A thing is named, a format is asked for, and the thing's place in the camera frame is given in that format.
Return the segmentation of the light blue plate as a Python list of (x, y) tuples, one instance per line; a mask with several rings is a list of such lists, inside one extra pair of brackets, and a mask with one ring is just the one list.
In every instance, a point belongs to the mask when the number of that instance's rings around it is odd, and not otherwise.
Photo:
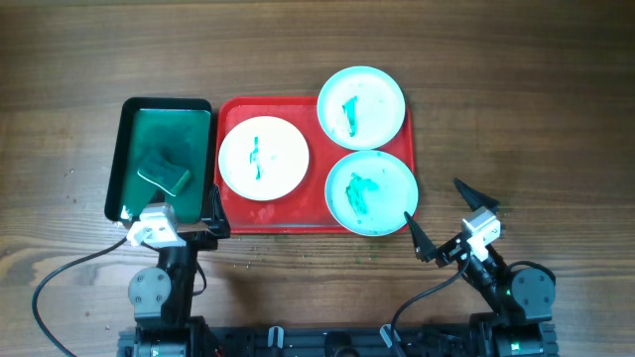
[(373, 150), (390, 142), (406, 117), (405, 96), (386, 72), (351, 66), (333, 74), (317, 97), (317, 119), (337, 145)]
[(324, 200), (335, 221), (346, 230), (368, 237), (392, 234), (414, 216), (419, 189), (410, 168), (382, 151), (353, 152), (328, 173)]

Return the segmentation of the green sponge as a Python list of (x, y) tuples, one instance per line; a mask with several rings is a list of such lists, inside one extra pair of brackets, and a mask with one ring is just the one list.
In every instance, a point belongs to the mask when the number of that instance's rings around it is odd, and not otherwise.
[(170, 163), (158, 152), (143, 158), (137, 175), (170, 196), (178, 196), (191, 178), (188, 169)]

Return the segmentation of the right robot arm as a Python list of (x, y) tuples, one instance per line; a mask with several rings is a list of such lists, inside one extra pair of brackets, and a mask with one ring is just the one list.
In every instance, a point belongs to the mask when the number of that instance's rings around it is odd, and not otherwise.
[(557, 356), (559, 346), (552, 306), (557, 278), (543, 265), (531, 261), (507, 264), (493, 247), (504, 227), (499, 220), (500, 202), (462, 180), (453, 181), (471, 214), (462, 219), (461, 230), (436, 246), (409, 213), (405, 213), (416, 256), (443, 268), (456, 264), (457, 273), (447, 281), (410, 298), (393, 315), (389, 327), (389, 348), (406, 354), (397, 340), (396, 322), (413, 303), (465, 280), (490, 307), (474, 313), (469, 322), (427, 323), (418, 331), (415, 354), (422, 356)]

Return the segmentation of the white plate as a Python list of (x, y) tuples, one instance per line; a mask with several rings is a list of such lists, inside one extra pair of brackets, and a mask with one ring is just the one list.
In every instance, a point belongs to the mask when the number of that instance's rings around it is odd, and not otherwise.
[(258, 116), (236, 125), (223, 139), (218, 168), (238, 195), (256, 201), (281, 198), (304, 179), (309, 145), (301, 131), (274, 116)]

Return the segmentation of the light blue plate top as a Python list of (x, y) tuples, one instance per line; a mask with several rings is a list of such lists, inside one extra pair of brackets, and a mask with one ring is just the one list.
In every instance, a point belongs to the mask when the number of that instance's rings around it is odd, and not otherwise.
[(386, 72), (351, 66), (333, 74), (317, 97), (317, 119), (337, 145), (373, 150), (390, 142), (406, 117), (405, 96)]

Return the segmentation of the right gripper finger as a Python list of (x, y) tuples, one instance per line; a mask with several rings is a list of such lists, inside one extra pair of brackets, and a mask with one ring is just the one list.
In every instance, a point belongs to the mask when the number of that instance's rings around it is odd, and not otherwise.
[(500, 202), (467, 185), (459, 178), (454, 178), (453, 183), (461, 197), (465, 200), (472, 211), (484, 207), (491, 212), (498, 212)]
[(436, 245), (430, 240), (410, 213), (405, 211), (404, 216), (413, 238), (416, 257), (423, 262), (434, 260), (437, 256)]

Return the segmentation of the light blue plate bottom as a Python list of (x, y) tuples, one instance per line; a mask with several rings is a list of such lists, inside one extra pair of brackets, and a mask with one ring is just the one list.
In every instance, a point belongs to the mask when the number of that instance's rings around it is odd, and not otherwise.
[(328, 173), (324, 200), (335, 221), (346, 230), (368, 237), (392, 234), (414, 216), (419, 189), (410, 168), (382, 151), (353, 152)]

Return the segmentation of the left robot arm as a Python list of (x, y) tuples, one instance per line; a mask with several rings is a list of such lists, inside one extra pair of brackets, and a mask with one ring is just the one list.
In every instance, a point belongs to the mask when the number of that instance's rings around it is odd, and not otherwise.
[(221, 343), (201, 316), (191, 314), (197, 295), (194, 278), (202, 273), (200, 251), (213, 251), (220, 239), (230, 236), (230, 225), (219, 188), (208, 191), (198, 231), (178, 231), (173, 207), (159, 190), (127, 233), (135, 246), (158, 252), (156, 266), (138, 272), (130, 281), (128, 298), (134, 307), (136, 327), (119, 335), (119, 356), (217, 357)]

